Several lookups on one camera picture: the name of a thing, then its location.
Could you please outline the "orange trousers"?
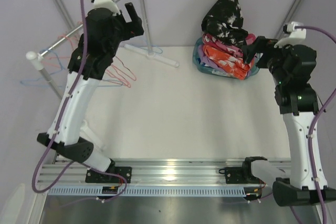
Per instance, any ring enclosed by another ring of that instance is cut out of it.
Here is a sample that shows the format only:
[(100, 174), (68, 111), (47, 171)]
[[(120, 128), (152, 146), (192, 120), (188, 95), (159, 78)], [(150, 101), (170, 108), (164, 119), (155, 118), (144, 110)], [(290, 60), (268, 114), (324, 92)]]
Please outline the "orange trousers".
[(251, 63), (244, 63), (242, 58), (237, 58), (208, 45), (203, 45), (203, 52), (207, 60), (239, 80), (244, 80), (254, 65), (254, 60)]

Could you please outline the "black white trousers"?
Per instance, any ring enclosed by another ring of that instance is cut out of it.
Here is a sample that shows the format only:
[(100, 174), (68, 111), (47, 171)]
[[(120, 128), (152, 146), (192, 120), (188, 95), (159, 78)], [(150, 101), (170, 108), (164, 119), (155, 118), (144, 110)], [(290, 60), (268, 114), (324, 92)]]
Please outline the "black white trousers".
[(226, 45), (246, 45), (248, 31), (243, 29), (244, 18), (238, 0), (217, 0), (204, 16), (201, 29)]

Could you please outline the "pink patterned trousers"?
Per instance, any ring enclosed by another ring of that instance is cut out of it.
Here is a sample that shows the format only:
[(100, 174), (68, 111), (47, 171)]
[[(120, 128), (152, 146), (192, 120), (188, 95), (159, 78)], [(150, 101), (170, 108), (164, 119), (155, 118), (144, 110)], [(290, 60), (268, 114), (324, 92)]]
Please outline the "pink patterned trousers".
[(218, 38), (208, 34), (203, 33), (202, 34), (202, 41), (203, 44), (211, 46), (219, 51), (225, 52), (229, 55), (232, 55), (236, 58), (243, 58), (243, 52), (240, 48), (234, 46), (234, 45), (227, 45), (224, 44), (222, 41), (220, 41)]

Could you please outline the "pink hanger of orange trousers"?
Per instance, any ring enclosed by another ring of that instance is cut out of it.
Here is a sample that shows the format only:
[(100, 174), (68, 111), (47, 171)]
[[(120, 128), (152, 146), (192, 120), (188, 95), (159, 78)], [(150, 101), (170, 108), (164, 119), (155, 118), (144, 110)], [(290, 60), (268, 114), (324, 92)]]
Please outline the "pink hanger of orange trousers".
[(62, 34), (58, 39), (63, 39), (61, 45), (57, 46), (54, 49), (43, 49), (42, 52), (47, 52), (47, 55), (44, 56), (43, 63), (44, 65), (55, 67), (60, 70), (66, 69), (66, 64), (70, 59), (71, 53), (77, 46), (79, 41), (78, 35), (66, 35)]

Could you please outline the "pink hanger of black trousers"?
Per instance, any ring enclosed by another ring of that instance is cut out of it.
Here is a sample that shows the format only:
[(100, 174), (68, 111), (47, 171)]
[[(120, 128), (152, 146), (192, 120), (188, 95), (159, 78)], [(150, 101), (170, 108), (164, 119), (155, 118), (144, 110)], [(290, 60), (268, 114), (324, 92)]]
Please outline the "pink hanger of black trousers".
[(119, 58), (114, 58), (116, 61), (112, 63), (106, 70), (106, 74), (110, 77), (109, 82), (119, 82), (122, 86), (131, 87), (131, 81), (137, 81), (136, 75), (128, 68)]

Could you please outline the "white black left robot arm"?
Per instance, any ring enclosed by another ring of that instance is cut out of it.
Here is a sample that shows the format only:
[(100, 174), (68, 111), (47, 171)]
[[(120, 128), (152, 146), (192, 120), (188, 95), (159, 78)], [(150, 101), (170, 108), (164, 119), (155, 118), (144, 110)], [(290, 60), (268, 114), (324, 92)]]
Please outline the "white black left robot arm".
[(94, 91), (113, 63), (119, 44), (144, 33), (142, 20), (133, 4), (125, 4), (131, 18), (106, 7), (94, 8), (83, 21), (83, 34), (73, 51), (66, 89), (55, 120), (49, 130), (37, 136), (37, 142), (55, 150), (73, 162), (86, 165), (96, 173), (114, 173), (115, 162), (94, 144), (80, 137), (80, 128)]

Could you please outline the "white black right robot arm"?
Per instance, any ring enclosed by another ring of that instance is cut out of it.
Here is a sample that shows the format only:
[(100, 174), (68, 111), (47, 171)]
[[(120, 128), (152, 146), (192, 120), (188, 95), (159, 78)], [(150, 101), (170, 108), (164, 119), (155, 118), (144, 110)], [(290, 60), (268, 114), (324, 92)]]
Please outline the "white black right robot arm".
[(265, 184), (272, 187), (278, 206), (304, 206), (335, 201), (335, 189), (323, 173), (317, 132), (318, 96), (309, 84), (317, 52), (294, 39), (259, 36), (243, 47), (244, 62), (255, 54), (258, 68), (268, 69), (276, 81), (275, 100), (286, 126), (290, 146), (290, 173), (261, 156), (246, 157), (240, 168), (225, 167), (220, 173), (229, 184)]

